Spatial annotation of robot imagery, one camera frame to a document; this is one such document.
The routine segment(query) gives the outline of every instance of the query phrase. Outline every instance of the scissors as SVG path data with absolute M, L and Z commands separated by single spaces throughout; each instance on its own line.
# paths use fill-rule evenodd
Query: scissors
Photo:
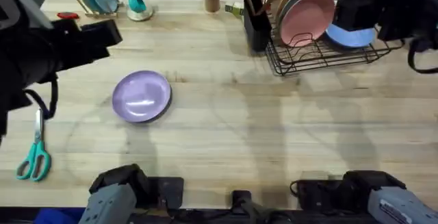
M 26 159 L 21 162 L 16 170 L 17 179 L 29 179 L 35 182 L 46 177 L 50 169 L 50 155 L 44 150 L 44 141 L 42 140 L 44 118 L 42 110 L 36 111 L 35 121 L 35 138 Z

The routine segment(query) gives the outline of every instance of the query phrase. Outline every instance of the pink plate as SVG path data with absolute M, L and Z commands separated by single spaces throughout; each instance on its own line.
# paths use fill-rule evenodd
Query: pink plate
M 333 21 L 334 0 L 298 0 L 281 21 L 281 40 L 302 47 L 318 39 Z

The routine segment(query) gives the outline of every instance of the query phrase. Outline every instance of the wooden tabletop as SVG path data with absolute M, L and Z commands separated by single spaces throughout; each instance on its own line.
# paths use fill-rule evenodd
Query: wooden tabletop
M 150 176 L 183 177 L 186 208 L 225 207 L 234 189 L 294 208 L 292 180 L 350 169 L 386 171 L 438 208 L 438 75 L 414 73 L 406 49 L 369 65 L 276 77 L 265 56 L 250 56 L 232 14 L 208 14 L 203 0 L 146 2 L 157 9 L 150 21 L 120 14 L 123 41 L 111 57 L 59 74 L 57 114 L 45 133 L 53 163 L 40 183 L 14 176 L 37 106 L 10 112 L 0 206 L 85 206 L 99 173 L 137 163 Z M 42 10 L 96 21 L 75 0 L 46 0 Z M 436 65 L 437 56 L 425 53 L 420 63 Z M 112 110 L 114 87 L 138 70 L 162 73 L 173 89 L 170 109 L 148 125 Z M 49 101 L 49 84 L 32 88 Z

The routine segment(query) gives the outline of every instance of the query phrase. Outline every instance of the wire dish rack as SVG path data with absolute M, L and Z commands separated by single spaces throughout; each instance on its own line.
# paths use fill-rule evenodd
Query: wire dish rack
M 302 47 L 290 47 L 281 41 L 273 15 L 268 14 L 268 17 L 272 24 L 272 31 L 266 47 L 266 55 L 274 72 L 281 76 L 330 66 L 369 64 L 404 45 L 404 41 L 401 40 L 397 46 L 390 47 L 386 42 L 376 39 L 368 47 L 346 49 L 331 42 L 326 35 L 316 40 L 312 34 L 308 33 L 296 36 L 305 38 L 303 40 L 310 40 L 309 44 Z

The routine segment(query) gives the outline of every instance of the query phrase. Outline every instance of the red object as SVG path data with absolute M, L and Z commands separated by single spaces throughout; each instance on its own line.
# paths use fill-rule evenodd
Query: red object
M 79 15 L 74 12 L 59 12 L 56 15 L 60 18 L 79 18 Z

